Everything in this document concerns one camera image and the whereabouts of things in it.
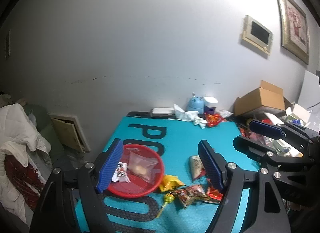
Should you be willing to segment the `small white tissue wad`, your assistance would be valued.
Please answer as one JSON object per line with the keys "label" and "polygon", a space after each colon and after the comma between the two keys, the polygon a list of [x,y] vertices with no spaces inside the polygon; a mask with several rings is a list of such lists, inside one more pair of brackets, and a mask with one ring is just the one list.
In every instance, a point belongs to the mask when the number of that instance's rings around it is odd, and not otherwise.
{"label": "small white tissue wad", "polygon": [[219,111],[219,115],[220,115],[222,118],[226,119],[226,118],[228,118],[228,117],[231,117],[231,116],[233,115],[233,113],[230,112],[230,111],[228,111],[228,110],[221,109],[221,110]]}

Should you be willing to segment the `yellow green lollipop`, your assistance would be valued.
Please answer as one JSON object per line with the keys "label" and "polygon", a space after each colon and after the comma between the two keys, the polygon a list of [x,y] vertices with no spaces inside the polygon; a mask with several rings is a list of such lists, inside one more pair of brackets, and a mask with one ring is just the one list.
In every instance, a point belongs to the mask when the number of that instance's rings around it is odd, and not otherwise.
{"label": "yellow green lollipop", "polygon": [[163,197],[163,205],[161,206],[159,213],[157,214],[156,218],[159,218],[164,211],[165,207],[172,203],[175,200],[175,196],[172,193],[166,193]]}

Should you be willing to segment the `white board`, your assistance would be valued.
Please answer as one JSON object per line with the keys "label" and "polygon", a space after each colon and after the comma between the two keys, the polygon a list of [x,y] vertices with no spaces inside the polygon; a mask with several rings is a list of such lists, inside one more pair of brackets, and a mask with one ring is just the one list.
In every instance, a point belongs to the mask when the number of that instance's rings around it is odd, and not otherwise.
{"label": "white board", "polygon": [[319,76],[306,70],[298,104],[306,110],[317,112],[319,101]]}

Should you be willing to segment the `red spicy snack packet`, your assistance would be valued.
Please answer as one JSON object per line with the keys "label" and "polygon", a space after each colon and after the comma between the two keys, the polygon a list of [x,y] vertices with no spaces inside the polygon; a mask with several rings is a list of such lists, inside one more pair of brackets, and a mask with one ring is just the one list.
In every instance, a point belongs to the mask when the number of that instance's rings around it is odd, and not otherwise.
{"label": "red spicy snack packet", "polygon": [[210,197],[205,193],[202,185],[194,184],[176,189],[171,192],[177,197],[184,208],[193,204],[195,201],[210,200]]}

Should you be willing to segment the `gold framed picture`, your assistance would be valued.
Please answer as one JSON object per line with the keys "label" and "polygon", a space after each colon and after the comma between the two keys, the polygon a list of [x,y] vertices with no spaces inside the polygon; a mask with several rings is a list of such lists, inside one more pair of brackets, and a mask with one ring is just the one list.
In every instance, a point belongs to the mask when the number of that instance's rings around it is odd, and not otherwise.
{"label": "gold framed picture", "polygon": [[281,20],[281,46],[309,64],[309,31],[305,12],[294,0],[277,0]]}

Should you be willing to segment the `red candy wrapper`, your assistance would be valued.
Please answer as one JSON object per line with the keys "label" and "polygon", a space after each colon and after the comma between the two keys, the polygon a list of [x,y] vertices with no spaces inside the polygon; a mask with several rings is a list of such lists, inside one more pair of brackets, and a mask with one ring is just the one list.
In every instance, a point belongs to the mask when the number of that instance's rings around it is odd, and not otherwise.
{"label": "red candy wrapper", "polygon": [[225,122],[226,119],[223,118],[219,113],[216,114],[205,114],[207,126],[208,127],[215,127],[221,122]]}

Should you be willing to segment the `white red snack bag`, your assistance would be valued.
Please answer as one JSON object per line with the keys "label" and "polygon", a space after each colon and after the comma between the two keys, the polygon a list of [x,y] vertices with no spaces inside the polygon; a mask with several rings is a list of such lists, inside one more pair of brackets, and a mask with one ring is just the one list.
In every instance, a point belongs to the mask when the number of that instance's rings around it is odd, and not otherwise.
{"label": "white red snack bag", "polygon": [[189,167],[192,180],[197,180],[206,174],[204,165],[199,156],[191,156],[189,158]]}

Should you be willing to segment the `small white red snack packet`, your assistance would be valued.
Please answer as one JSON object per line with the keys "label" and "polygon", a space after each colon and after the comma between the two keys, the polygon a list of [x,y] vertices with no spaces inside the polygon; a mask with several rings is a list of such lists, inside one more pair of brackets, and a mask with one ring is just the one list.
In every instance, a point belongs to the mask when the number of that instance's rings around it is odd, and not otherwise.
{"label": "small white red snack packet", "polygon": [[116,170],[112,176],[112,182],[125,182],[130,183],[129,176],[127,175],[127,163],[119,162]]}

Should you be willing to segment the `white jar blue label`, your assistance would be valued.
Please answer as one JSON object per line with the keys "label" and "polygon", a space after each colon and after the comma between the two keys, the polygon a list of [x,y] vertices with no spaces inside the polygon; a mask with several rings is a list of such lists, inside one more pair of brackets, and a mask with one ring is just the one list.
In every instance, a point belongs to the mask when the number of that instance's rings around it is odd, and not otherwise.
{"label": "white jar blue label", "polygon": [[203,98],[203,101],[204,101],[204,113],[209,115],[215,114],[215,110],[217,108],[217,104],[219,103],[219,101],[216,98],[211,96],[205,96]]}

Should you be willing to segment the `blue round humidifier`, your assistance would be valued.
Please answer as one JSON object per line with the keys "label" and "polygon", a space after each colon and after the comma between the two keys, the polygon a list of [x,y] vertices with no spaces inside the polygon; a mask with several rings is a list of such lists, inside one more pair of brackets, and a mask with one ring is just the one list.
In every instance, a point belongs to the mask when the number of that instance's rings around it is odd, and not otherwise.
{"label": "blue round humidifier", "polygon": [[196,96],[195,93],[192,93],[192,97],[189,99],[189,102],[186,106],[186,111],[198,111],[199,114],[204,113],[204,100],[203,96]]}

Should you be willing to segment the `yellow snack packet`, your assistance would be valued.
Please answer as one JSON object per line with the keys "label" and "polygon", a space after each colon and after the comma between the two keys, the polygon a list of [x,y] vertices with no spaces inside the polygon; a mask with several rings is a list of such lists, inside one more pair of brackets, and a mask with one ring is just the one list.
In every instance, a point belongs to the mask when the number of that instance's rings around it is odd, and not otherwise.
{"label": "yellow snack packet", "polygon": [[184,182],[179,180],[178,176],[172,176],[166,174],[163,176],[161,183],[159,184],[159,190],[161,192],[167,192],[170,190],[175,190],[181,186],[185,186]]}

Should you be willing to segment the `red plastic basket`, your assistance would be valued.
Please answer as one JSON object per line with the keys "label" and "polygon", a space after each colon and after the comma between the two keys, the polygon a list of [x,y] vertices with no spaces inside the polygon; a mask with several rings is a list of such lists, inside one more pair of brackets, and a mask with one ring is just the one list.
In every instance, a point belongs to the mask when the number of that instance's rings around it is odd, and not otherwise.
{"label": "red plastic basket", "polygon": [[107,188],[116,196],[139,198],[155,191],[164,176],[164,164],[159,154],[144,145],[124,145],[120,162],[126,165],[128,180],[120,177]]}

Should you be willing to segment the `teal bubble mailer mat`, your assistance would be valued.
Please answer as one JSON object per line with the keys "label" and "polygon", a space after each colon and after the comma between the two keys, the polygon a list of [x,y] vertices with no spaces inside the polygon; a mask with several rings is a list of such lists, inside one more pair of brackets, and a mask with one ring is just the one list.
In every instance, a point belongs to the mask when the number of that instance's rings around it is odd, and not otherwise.
{"label": "teal bubble mailer mat", "polygon": [[[191,122],[124,117],[110,120],[99,117],[82,123],[93,160],[107,150],[115,138],[125,144],[141,144],[156,151],[163,160],[165,174],[177,176],[191,185],[189,158],[197,154],[197,146],[206,140],[227,161],[242,169],[257,171],[258,164],[236,151],[233,139],[240,132],[233,122],[223,122],[202,129]],[[160,211],[163,195],[158,192],[126,200],[110,193],[102,197],[107,216],[117,232],[205,232],[217,210],[215,204],[196,202],[183,208],[178,200]]]}

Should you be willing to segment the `wall access hatch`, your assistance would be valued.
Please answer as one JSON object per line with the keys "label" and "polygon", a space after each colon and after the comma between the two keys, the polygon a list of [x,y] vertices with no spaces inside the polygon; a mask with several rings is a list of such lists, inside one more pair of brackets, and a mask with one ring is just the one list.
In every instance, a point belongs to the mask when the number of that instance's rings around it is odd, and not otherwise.
{"label": "wall access hatch", "polygon": [[49,117],[61,144],[82,153],[91,151],[80,122],[75,115],[49,113]]}

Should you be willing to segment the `clear bag with pastry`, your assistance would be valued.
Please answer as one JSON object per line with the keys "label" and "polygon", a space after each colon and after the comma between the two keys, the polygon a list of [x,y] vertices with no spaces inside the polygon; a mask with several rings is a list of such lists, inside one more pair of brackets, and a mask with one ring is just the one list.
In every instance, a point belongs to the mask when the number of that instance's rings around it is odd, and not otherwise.
{"label": "clear bag with pastry", "polygon": [[140,156],[134,152],[130,152],[129,163],[127,168],[134,175],[142,178],[145,182],[151,182],[152,169],[158,164],[158,160]]}

